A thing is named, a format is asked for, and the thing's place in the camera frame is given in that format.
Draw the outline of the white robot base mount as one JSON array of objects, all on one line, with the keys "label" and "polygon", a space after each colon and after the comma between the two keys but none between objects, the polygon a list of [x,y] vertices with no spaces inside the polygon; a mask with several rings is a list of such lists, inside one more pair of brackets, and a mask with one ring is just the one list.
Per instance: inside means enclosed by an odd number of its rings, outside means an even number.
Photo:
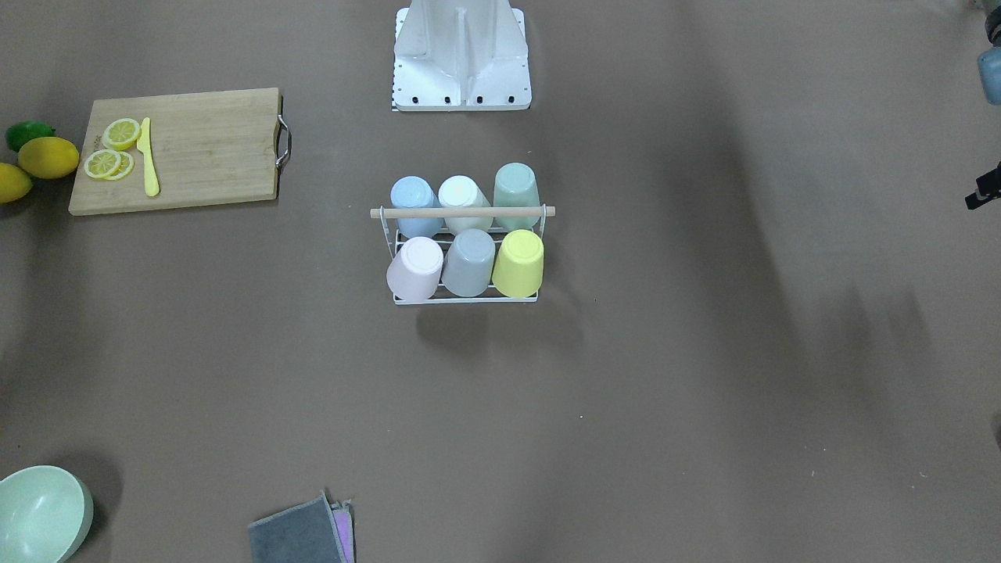
[{"label": "white robot base mount", "polygon": [[394,111],[532,105],[526,18],[508,1],[411,1],[394,18],[393,56]]}]

